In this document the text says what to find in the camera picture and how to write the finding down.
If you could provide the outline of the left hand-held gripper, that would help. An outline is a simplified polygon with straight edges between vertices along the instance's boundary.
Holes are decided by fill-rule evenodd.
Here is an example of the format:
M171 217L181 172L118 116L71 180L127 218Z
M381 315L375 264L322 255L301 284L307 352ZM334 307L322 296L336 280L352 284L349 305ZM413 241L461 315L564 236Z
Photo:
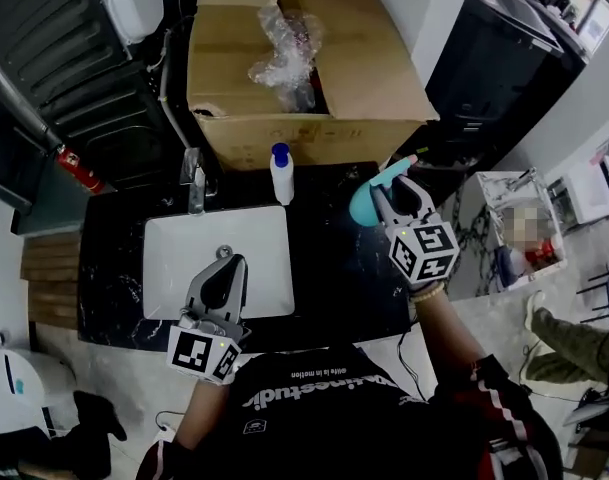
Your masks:
M247 284L248 264L241 254L220 258L193 278L186 306L170 328L170 368L212 384L232 382L242 342L250 334L241 317Z

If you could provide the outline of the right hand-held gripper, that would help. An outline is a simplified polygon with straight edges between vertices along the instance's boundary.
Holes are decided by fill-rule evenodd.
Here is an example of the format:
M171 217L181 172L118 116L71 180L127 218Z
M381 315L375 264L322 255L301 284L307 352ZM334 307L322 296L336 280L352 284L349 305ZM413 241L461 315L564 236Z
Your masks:
M460 248L449 222L435 212L429 194L405 175L391 185L391 202L386 189L371 186L370 195L390 240L388 257L412 286L446 279Z

